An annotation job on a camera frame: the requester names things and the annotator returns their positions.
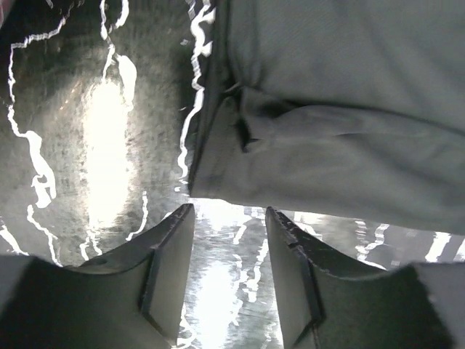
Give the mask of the black t shirt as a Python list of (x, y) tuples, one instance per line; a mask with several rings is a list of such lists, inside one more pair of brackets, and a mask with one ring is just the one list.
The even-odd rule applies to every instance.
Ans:
[(464, 233), (462, 1), (202, 1), (197, 198)]

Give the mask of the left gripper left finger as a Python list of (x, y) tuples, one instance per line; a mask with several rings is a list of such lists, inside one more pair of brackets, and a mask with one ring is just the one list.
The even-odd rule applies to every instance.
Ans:
[(173, 348), (185, 298), (195, 210), (78, 267), (1, 257), (3, 348)]

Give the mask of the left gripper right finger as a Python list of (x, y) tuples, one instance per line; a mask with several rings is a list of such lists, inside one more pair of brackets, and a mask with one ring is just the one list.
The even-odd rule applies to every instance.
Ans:
[(285, 348), (462, 348), (464, 264), (385, 271), (268, 208), (266, 229)]

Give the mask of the black marbled table mat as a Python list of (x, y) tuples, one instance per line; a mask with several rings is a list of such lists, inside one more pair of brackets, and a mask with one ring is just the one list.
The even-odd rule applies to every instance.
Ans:
[(1, 3), (1, 257), (78, 267), (192, 205), (173, 348), (285, 348), (270, 207), (385, 271), (464, 264), (464, 233), (191, 196), (201, 2)]

